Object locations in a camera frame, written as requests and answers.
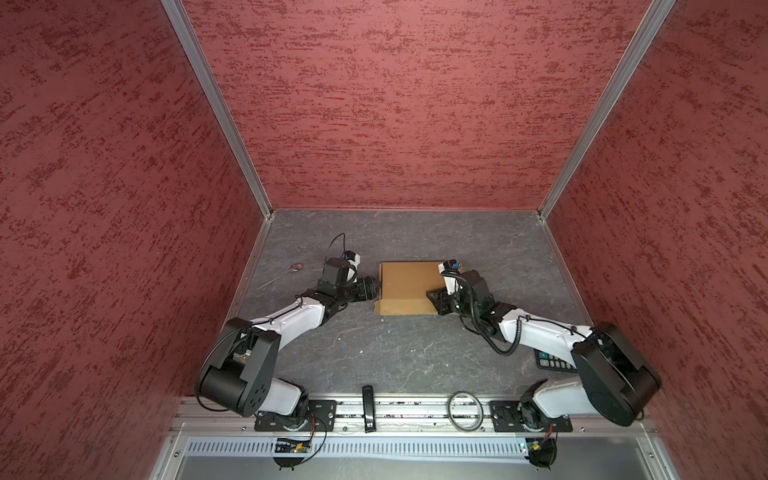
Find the brown cardboard box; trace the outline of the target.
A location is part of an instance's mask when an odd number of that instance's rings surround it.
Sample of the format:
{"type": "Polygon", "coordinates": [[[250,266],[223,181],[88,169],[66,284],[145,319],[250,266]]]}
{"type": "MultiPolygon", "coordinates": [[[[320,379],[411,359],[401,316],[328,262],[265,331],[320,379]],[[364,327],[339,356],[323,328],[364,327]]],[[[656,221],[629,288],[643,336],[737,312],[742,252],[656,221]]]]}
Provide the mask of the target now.
{"type": "Polygon", "coordinates": [[[396,261],[379,265],[380,296],[374,312],[381,316],[436,315],[427,293],[445,287],[437,261],[396,261]]]}

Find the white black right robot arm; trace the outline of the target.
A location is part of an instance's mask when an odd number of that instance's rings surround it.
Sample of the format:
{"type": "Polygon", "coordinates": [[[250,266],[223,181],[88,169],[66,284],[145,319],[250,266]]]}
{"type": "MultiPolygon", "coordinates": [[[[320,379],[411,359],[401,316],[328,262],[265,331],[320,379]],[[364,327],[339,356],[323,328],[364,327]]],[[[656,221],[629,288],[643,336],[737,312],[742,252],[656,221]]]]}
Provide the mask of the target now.
{"type": "Polygon", "coordinates": [[[427,297],[440,315],[457,314],[498,355],[529,347],[575,369],[566,379],[536,382],[520,397],[516,417],[527,430],[542,431],[565,416],[597,414],[628,427],[661,389],[661,377],[617,325],[536,316],[496,300],[475,270],[462,272],[452,262],[438,270],[445,286],[427,297]]]}

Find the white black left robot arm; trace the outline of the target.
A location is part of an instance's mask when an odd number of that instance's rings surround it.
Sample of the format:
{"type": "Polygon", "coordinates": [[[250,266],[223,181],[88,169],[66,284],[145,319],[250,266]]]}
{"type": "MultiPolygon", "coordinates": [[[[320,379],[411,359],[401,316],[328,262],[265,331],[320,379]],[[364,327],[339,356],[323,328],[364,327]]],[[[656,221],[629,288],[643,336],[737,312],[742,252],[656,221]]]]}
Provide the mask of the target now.
{"type": "Polygon", "coordinates": [[[275,376],[278,354],[349,304],[376,298],[378,283],[372,276],[358,276],[360,261],[358,254],[346,250],[326,260],[317,286],[289,306],[262,318],[228,320],[203,362],[194,386],[196,398],[214,402],[218,412],[244,418],[266,412],[303,422],[309,416],[308,394],[275,376]]]}

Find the silver metal spoon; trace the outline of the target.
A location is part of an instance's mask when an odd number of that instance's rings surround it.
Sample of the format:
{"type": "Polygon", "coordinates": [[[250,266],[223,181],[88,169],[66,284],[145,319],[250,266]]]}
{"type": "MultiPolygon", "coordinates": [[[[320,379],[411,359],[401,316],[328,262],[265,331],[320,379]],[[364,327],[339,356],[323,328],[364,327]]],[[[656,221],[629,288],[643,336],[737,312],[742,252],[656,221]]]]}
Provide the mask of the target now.
{"type": "Polygon", "coordinates": [[[280,278],[282,278],[282,277],[284,277],[284,276],[286,276],[286,275],[288,275],[288,274],[290,274],[290,273],[299,272],[299,271],[301,271],[303,268],[304,268],[304,264],[303,264],[303,263],[300,263],[300,262],[294,263],[294,264],[292,264],[292,265],[291,265],[291,266],[288,268],[288,270],[287,270],[287,271],[285,271],[285,272],[282,272],[280,275],[278,275],[278,276],[276,276],[275,278],[271,279],[270,281],[268,281],[268,282],[264,283],[263,285],[261,285],[261,286],[259,287],[259,289],[260,289],[260,290],[262,290],[262,289],[264,289],[265,287],[267,287],[267,286],[271,285],[272,283],[276,282],[276,281],[277,281],[277,280],[279,280],[280,278]]]}

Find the black calculator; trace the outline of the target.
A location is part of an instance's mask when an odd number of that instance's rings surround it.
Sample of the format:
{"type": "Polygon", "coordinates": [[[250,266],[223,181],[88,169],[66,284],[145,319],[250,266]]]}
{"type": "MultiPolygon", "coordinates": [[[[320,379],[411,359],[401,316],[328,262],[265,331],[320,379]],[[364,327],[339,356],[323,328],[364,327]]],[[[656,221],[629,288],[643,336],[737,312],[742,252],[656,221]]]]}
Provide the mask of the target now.
{"type": "Polygon", "coordinates": [[[542,352],[535,350],[536,366],[545,371],[560,372],[560,373],[576,373],[577,369],[570,363],[542,352]]]}

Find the black handheld device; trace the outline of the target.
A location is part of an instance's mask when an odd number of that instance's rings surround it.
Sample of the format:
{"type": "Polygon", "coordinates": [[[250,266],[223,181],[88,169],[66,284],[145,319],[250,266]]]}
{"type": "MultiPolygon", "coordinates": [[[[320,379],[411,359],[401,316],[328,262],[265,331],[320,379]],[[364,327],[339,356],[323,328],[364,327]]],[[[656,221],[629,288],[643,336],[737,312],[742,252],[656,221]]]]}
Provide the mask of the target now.
{"type": "Polygon", "coordinates": [[[363,419],[365,433],[376,431],[375,419],[375,398],[374,390],[371,385],[364,385],[361,389],[363,403],[363,419]]]}

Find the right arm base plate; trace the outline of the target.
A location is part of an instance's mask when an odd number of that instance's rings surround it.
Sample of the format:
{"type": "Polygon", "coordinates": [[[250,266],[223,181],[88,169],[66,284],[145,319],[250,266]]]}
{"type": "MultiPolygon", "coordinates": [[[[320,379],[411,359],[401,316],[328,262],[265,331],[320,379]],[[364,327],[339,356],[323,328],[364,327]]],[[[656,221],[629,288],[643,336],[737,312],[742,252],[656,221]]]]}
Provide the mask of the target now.
{"type": "Polygon", "coordinates": [[[488,403],[488,409],[495,433],[544,435],[573,431],[573,425],[567,416],[550,419],[534,414],[532,417],[526,417],[517,400],[493,400],[488,403]]]}

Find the aluminium front rail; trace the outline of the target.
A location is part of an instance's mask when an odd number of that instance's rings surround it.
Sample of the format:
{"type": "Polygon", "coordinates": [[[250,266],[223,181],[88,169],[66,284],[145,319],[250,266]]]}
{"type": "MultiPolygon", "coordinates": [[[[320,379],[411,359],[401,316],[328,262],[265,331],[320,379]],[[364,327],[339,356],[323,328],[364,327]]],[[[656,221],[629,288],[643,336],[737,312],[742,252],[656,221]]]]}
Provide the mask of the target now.
{"type": "MultiPolygon", "coordinates": [[[[495,433],[489,418],[488,403],[493,400],[514,400],[512,398],[492,397],[479,398],[477,403],[465,398],[451,401],[447,396],[435,395],[383,395],[376,394],[375,419],[376,434],[379,435],[460,435],[476,422],[480,427],[475,435],[516,435],[543,436],[541,434],[495,433]]],[[[338,402],[334,429],[329,434],[362,435],[364,431],[362,395],[357,394],[327,394],[311,398],[313,400],[335,400],[338,402]]],[[[235,413],[213,412],[210,402],[198,403],[193,397],[182,399],[181,405],[172,421],[171,431],[187,432],[189,434],[222,434],[236,435],[256,432],[254,423],[256,416],[241,417],[235,413]]],[[[560,435],[575,435],[579,437],[656,437],[658,429],[654,423],[645,418],[629,427],[617,426],[599,416],[580,415],[567,416],[572,425],[571,433],[560,435]]]]}

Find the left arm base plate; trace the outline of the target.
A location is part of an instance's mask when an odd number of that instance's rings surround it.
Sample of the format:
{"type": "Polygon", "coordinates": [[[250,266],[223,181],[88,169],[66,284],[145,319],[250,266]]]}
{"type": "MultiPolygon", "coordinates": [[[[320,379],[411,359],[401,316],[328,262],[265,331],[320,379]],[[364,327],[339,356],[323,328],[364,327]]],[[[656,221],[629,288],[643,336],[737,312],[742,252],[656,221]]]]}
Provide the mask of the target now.
{"type": "Polygon", "coordinates": [[[290,416],[259,411],[254,430],[256,432],[310,433],[312,428],[320,433],[334,429],[338,402],[335,400],[310,399],[300,405],[290,416]]]}

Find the left rear aluminium corner post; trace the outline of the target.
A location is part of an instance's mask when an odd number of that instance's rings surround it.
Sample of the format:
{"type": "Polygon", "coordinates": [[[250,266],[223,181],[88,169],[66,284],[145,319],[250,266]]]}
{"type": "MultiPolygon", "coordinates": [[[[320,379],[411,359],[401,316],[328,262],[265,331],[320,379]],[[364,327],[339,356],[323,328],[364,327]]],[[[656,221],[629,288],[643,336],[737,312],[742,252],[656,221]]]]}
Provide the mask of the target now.
{"type": "Polygon", "coordinates": [[[271,221],[273,217],[271,202],[268,199],[266,190],[247,151],[245,142],[236,126],[224,95],[215,79],[215,75],[205,57],[183,2],[178,0],[162,0],[161,4],[229,144],[230,150],[235,156],[246,183],[259,206],[262,216],[267,221],[271,221]]]}

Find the aluminium corner post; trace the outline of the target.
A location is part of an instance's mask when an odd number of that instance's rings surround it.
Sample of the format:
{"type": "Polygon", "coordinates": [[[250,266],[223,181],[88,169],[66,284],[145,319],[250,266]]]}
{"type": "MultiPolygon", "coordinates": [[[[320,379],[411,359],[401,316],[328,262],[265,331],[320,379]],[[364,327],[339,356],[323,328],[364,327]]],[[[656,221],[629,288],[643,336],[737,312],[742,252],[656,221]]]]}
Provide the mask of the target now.
{"type": "Polygon", "coordinates": [[[548,220],[675,4],[675,0],[653,0],[650,2],[581,134],[538,210],[538,217],[542,223],[548,220]]]}
{"type": "Polygon", "coordinates": [[[215,79],[215,75],[205,57],[183,2],[178,0],[162,0],[161,4],[229,144],[230,150],[235,156],[246,183],[259,206],[262,216],[267,221],[271,221],[273,217],[271,202],[268,199],[266,190],[247,151],[245,142],[236,126],[224,95],[215,79]]]}

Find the right rear aluminium corner post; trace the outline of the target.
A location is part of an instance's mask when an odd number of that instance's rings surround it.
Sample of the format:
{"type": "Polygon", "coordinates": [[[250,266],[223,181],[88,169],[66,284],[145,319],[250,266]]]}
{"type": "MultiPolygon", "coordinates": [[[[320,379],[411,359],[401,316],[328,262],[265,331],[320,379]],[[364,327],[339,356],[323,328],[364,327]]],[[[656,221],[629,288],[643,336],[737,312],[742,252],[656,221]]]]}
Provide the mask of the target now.
{"type": "Polygon", "coordinates": [[[538,210],[538,217],[542,223],[548,220],[675,4],[675,0],[653,0],[650,2],[581,134],[538,210]]]}

